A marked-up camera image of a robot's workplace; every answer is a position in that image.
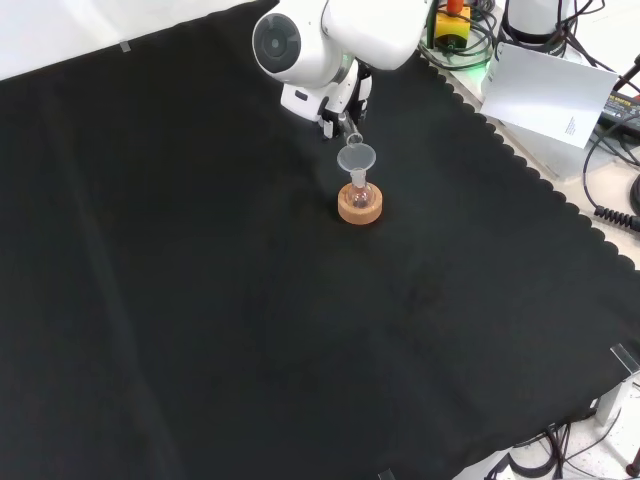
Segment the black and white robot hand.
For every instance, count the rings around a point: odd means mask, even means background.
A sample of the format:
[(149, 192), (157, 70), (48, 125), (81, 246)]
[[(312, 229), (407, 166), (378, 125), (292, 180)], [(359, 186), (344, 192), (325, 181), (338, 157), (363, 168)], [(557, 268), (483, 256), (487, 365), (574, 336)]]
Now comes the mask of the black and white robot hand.
[(324, 139), (341, 137), (346, 145), (363, 142), (359, 123), (366, 118), (372, 86), (370, 68), (354, 60), (342, 81), (331, 91), (320, 114), (318, 125)]

